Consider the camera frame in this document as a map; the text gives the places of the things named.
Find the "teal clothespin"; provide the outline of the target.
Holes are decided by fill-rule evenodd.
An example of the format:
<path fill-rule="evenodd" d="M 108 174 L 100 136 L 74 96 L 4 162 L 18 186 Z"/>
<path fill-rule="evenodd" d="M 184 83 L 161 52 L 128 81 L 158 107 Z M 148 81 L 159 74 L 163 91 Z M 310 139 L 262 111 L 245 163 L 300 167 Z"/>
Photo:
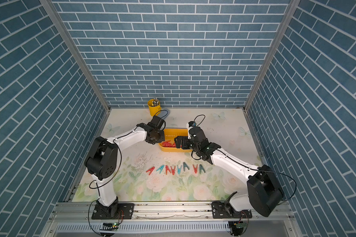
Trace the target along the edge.
<path fill-rule="evenodd" d="M 161 165 L 157 170 L 156 170 L 156 172 L 158 172 L 159 174 L 161 174 L 162 173 L 162 171 L 163 171 L 163 169 L 164 169 L 164 165 Z"/>
<path fill-rule="evenodd" d="M 190 170 L 190 167 L 187 165 L 186 162 L 183 162 L 183 172 L 186 172 L 188 170 Z"/>
<path fill-rule="evenodd" d="M 199 173 L 200 174 L 206 173 L 206 170 L 202 164 L 199 165 Z"/>

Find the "light blue clothespin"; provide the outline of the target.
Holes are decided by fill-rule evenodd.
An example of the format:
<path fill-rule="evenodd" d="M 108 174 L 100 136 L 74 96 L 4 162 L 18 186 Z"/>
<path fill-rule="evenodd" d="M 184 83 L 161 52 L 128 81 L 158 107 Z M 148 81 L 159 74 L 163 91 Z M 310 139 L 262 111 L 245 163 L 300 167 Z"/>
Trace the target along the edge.
<path fill-rule="evenodd" d="M 178 173 L 178 174 L 181 173 L 182 167 L 183 167 L 182 165 L 180 165 L 180 166 L 177 167 L 177 173 Z"/>

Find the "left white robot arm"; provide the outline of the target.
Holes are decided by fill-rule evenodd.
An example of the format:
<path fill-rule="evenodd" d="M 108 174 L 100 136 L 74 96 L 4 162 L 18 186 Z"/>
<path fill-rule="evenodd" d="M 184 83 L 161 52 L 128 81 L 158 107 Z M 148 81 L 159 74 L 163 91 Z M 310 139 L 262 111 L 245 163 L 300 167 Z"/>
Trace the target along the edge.
<path fill-rule="evenodd" d="M 165 126 L 166 122 L 162 118 L 153 116 L 147 124 L 139 123 L 134 129 L 121 135 L 111 138 L 100 136 L 94 140 L 85 166 L 96 182 L 93 188 L 99 192 L 98 203 L 101 206 L 111 207 L 118 202 L 111 182 L 115 177 L 114 172 L 120 170 L 122 162 L 118 159 L 122 159 L 122 151 L 139 142 L 152 145 L 163 142 Z"/>

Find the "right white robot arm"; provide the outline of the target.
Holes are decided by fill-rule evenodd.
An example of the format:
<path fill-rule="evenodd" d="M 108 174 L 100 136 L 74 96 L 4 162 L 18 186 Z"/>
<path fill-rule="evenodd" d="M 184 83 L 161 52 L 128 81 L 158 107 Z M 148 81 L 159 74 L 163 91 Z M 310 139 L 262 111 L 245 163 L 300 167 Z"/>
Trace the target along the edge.
<path fill-rule="evenodd" d="M 235 192 L 227 199 L 232 210 L 245 209 L 248 199 L 255 211 L 268 217 L 283 199 L 284 191 L 275 172 L 269 166 L 258 167 L 244 162 L 220 145 L 209 142 L 196 122 L 190 121 L 187 124 L 187 136 L 178 136 L 175 138 L 175 144 L 177 148 L 191 149 L 201 160 L 228 171 L 246 184 L 248 190 L 246 195 Z"/>

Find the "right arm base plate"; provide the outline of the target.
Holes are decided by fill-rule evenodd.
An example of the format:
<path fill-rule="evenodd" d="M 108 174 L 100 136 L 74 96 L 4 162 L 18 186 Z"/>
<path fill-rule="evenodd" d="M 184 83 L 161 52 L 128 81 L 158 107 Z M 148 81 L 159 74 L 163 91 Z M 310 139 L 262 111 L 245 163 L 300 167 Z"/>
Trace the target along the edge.
<path fill-rule="evenodd" d="M 252 218 L 251 210 L 245 209 L 242 211 L 236 211 L 225 201 L 213 201 L 211 203 L 211 208 L 214 219 L 236 218 L 243 220 Z"/>

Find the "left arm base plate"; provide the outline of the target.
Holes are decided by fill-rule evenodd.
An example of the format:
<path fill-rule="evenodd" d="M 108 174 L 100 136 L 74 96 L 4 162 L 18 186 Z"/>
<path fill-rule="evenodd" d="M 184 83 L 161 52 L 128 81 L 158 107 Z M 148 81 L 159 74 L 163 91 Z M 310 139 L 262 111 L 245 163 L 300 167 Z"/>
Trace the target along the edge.
<path fill-rule="evenodd" d="M 99 201 L 95 205 L 92 214 L 93 220 L 128 220 L 132 218 L 134 203 L 113 203 L 110 206 L 104 206 Z"/>

